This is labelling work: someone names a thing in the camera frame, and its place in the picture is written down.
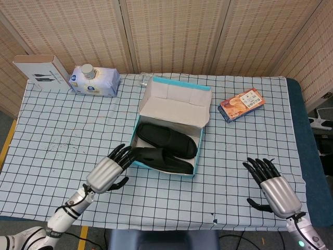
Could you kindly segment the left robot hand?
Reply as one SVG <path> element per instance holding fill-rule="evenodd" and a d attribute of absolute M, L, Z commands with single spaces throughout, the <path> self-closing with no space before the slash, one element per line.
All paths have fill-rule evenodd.
<path fill-rule="evenodd" d="M 88 190 L 96 194 L 118 190 L 128 182 L 129 178 L 124 177 L 116 183 L 118 177 L 134 161 L 131 153 L 131 146 L 118 145 L 108 156 L 103 158 L 86 178 Z"/>

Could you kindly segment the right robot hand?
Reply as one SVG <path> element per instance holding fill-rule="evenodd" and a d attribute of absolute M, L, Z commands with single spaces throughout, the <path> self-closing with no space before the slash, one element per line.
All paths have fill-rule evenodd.
<path fill-rule="evenodd" d="M 275 165 L 266 158 L 260 160 L 248 157 L 247 160 L 242 164 L 252 175 L 268 202 L 267 205 L 261 205 L 248 198 L 250 206 L 259 211 L 274 213 L 282 219 L 299 214 L 302 204 Z"/>

